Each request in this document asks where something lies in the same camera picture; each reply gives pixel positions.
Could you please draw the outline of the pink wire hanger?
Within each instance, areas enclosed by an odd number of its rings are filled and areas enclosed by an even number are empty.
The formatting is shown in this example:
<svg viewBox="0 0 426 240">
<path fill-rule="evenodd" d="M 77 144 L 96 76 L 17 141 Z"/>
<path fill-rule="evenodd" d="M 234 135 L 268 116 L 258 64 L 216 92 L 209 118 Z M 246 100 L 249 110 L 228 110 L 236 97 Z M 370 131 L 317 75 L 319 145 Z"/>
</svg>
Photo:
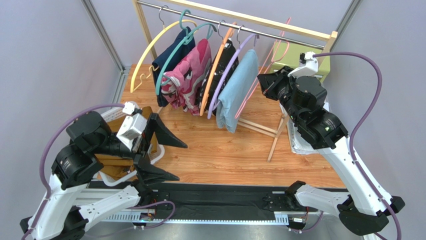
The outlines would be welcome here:
<svg viewBox="0 0 426 240">
<path fill-rule="evenodd" d="M 267 57 L 266 57 L 265 61 L 263 62 L 262 66 L 261 66 L 261 68 L 260 68 L 260 70 L 259 70 L 259 72 L 258 72 L 258 75 L 260 75 L 260 74 L 267 74 L 267 73 L 269 72 L 269 70 L 270 70 L 271 66 L 272 66 L 274 63 L 276 63 L 276 62 L 278 62 L 278 61 L 282 60 L 282 59 L 284 58 L 284 56 L 287 54 L 288 49 L 289 49 L 289 47 L 290 47 L 290 43 L 289 43 L 288 41 L 285 41 L 285 43 L 286 43 L 286 48 L 285 48 L 285 50 L 284 50 L 284 53 L 281 55 L 281 57 L 279 57 L 279 58 L 275 58 L 275 56 L 276 56 L 276 54 L 277 54 L 277 52 L 278 52 L 278 48 L 280 47 L 281 43 L 282 43 L 282 40 L 275 40 L 275 41 L 274 41 L 273 46 L 271 47 L 271 49 L 270 49 L 270 51 L 269 51 L 269 53 L 268 53 L 268 55 L 267 55 Z M 254 81 L 253 81 L 253 83 L 252 83 L 252 85 L 251 85 L 251 87 L 250 87 L 250 89 L 249 89 L 248 93 L 247 93 L 247 94 L 246 94 L 246 96 L 244 97 L 244 99 L 243 99 L 243 101 L 242 101 L 241 106 L 240 106 L 240 107 L 239 107 L 239 109 L 237 110 L 237 113 L 236 113 L 236 114 L 235 114 L 235 116 L 234 116 L 234 118 L 235 118 L 235 119 L 238 119 L 238 118 L 240 117 L 240 115 L 242 114 L 242 112 L 243 112 L 243 110 L 244 110 L 244 108 L 245 108 L 245 106 L 246 106 L 247 102 L 249 101 L 249 99 L 250 99 L 250 98 L 252 97 L 252 95 L 254 94 L 254 92 L 255 92 L 256 88 L 258 87 L 258 85 L 259 85 L 259 80 L 258 80 L 258 78 L 256 77 L 256 78 L 254 79 Z"/>
</svg>

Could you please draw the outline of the brown trousers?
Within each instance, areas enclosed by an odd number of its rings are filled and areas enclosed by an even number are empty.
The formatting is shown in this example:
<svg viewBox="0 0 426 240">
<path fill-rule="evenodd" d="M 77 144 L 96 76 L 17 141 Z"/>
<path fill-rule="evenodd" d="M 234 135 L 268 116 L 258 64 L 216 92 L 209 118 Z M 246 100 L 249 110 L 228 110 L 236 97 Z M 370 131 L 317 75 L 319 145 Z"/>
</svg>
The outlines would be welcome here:
<svg viewBox="0 0 426 240">
<path fill-rule="evenodd" d="M 131 159 L 133 161 L 134 153 L 131 150 L 129 150 L 118 138 L 116 138 L 116 133 L 118 131 L 113 132 L 111 129 L 111 132 L 113 133 L 113 138 L 108 143 L 109 143 L 109 149 L 112 150 L 112 156 L 119 157 L 121 159 Z"/>
</svg>

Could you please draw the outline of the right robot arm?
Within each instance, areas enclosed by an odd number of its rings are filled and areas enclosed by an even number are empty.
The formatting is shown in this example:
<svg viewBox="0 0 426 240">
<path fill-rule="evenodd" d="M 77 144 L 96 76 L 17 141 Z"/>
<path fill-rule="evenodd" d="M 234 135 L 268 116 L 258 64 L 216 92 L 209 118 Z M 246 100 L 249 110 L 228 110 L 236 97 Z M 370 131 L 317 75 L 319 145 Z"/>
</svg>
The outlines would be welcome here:
<svg viewBox="0 0 426 240">
<path fill-rule="evenodd" d="M 332 192 L 296 181 L 285 191 L 287 204 L 336 216 L 358 236 L 382 231 L 405 202 L 381 188 L 350 148 L 347 129 L 324 107 L 327 90 L 321 82 L 314 76 L 294 77 L 287 66 L 257 79 L 263 95 L 279 101 L 302 139 L 329 162 L 346 187 L 346 192 Z"/>
</svg>

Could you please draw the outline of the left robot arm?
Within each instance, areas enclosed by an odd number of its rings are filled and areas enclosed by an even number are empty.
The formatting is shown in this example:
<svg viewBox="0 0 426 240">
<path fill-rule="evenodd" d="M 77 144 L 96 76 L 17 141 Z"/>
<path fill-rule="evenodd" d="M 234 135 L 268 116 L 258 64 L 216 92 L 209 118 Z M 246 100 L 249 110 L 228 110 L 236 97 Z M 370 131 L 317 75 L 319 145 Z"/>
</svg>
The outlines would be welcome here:
<svg viewBox="0 0 426 240">
<path fill-rule="evenodd" d="M 151 139 L 156 136 L 161 145 L 186 148 L 162 122 L 157 113 L 144 118 L 138 112 L 133 119 L 141 129 L 132 135 L 132 147 L 121 141 L 96 111 L 79 115 L 66 128 L 70 142 L 57 154 L 46 192 L 37 212 L 20 221 L 25 236 L 36 240 L 79 240 L 100 221 L 127 208 L 147 208 L 151 205 L 151 185 L 179 178 L 152 165 L 149 156 Z M 87 205 L 75 203 L 104 165 L 98 155 L 110 155 L 132 160 L 137 178 L 121 191 Z"/>
</svg>

